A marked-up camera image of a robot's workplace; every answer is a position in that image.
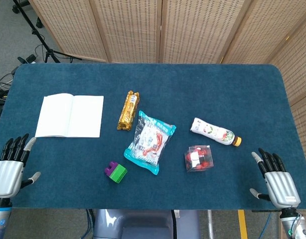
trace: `bottle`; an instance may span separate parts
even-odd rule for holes
[[[232,131],[206,123],[199,118],[194,119],[190,130],[193,133],[202,134],[224,145],[232,144],[238,147],[242,142],[242,138],[236,136]]]

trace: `notebook page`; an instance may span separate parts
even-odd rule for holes
[[[43,98],[35,137],[67,136],[73,95],[56,94]]]
[[[103,96],[73,98],[67,137],[100,137]]]

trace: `blue tablecloth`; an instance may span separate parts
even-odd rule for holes
[[[138,109],[177,126],[157,176],[123,157],[134,137],[117,130],[126,94]],[[104,96],[100,138],[39,138],[24,178],[41,177],[13,199],[16,207],[106,209],[272,209],[249,188],[266,193],[252,151],[278,153],[306,208],[306,161],[282,77],[271,65],[26,64],[15,75],[0,119],[0,152],[11,137],[34,136],[44,96]],[[241,136],[225,146],[189,131],[194,117]],[[210,145],[214,167],[187,173],[184,153]],[[110,161],[128,173],[116,184],[104,174]]]

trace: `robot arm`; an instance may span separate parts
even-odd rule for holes
[[[31,148],[36,141],[32,138],[26,145],[28,134],[7,141],[0,156],[0,239],[3,238],[10,217],[12,203],[10,199],[16,196],[21,188],[33,184],[40,176],[36,172],[32,177],[22,181]]]
[[[305,218],[296,210],[301,200],[293,178],[277,154],[271,155],[261,148],[259,152],[262,158],[255,152],[252,152],[252,156],[265,179],[268,194],[259,193],[253,188],[250,192],[257,199],[271,201],[281,210],[280,219],[289,239],[306,239]]]

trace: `green block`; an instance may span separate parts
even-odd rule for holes
[[[116,183],[120,183],[126,173],[127,169],[122,165],[118,164],[115,170],[111,173],[110,178]]]

